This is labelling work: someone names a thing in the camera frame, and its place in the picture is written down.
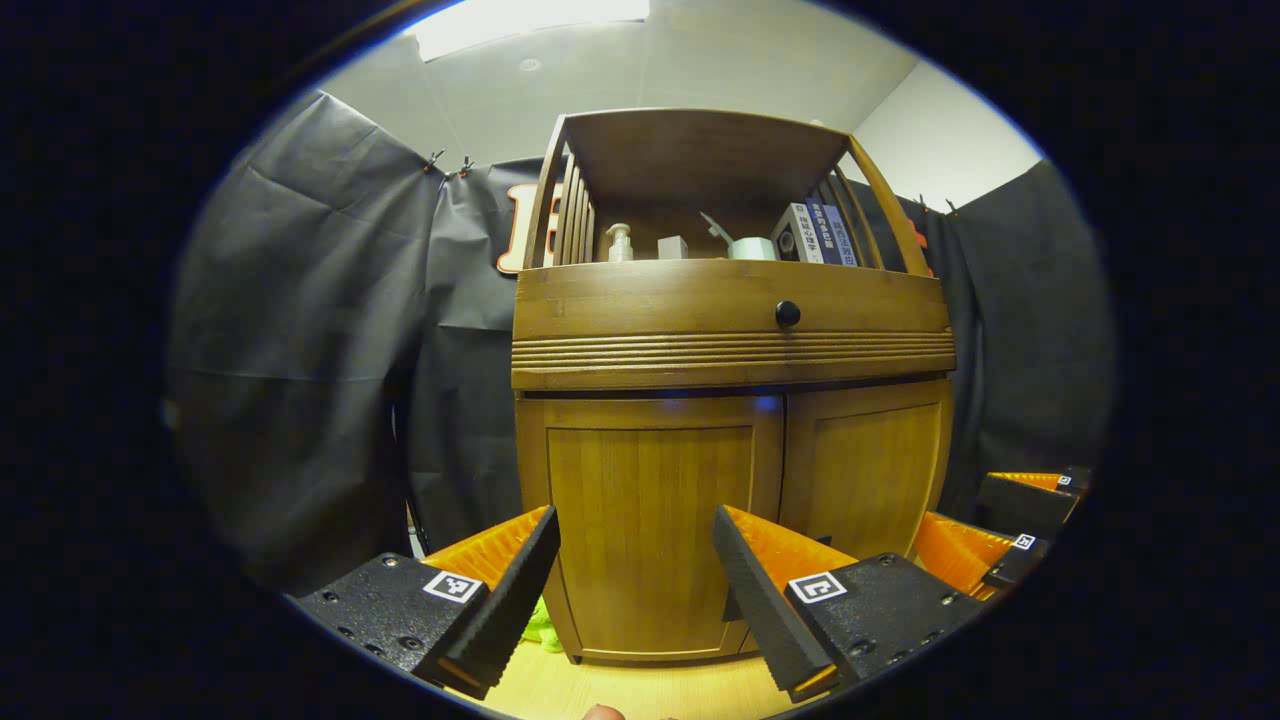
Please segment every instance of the black fabric backdrop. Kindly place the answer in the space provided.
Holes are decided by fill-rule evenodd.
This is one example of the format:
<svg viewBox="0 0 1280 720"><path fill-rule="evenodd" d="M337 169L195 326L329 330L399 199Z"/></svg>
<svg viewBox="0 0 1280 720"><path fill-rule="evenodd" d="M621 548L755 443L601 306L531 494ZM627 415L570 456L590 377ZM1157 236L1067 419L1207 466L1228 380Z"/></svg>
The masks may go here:
<svg viewBox="0 0 1280 720"><path fill-rule="evenodd" d="M520 512L507 251L540 160L447 179L340 101L301 99L233 164L180 265L169 354L179 452L251 577L303 593ZM854 183L877 238L870 188ZM940 510L982 473L1101 450L1114 343L1092 233L1047 164L938 214L928 238L956 340ZM892 242L887 269L902 270Z"/></svg>

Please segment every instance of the white wall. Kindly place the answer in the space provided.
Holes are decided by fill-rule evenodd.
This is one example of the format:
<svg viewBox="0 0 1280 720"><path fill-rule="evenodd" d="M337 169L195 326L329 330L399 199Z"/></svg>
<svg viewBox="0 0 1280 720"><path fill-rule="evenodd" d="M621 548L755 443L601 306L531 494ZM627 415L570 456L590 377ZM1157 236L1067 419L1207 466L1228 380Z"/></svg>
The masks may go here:
<svg viewBox="0 0 1280 720"><path fill-rule="evenodd" d="M986 100L920 60L854 131L899 197L947 211L1023 174L1039 149ZM851 160L841 168L865 179Z"/></svg>

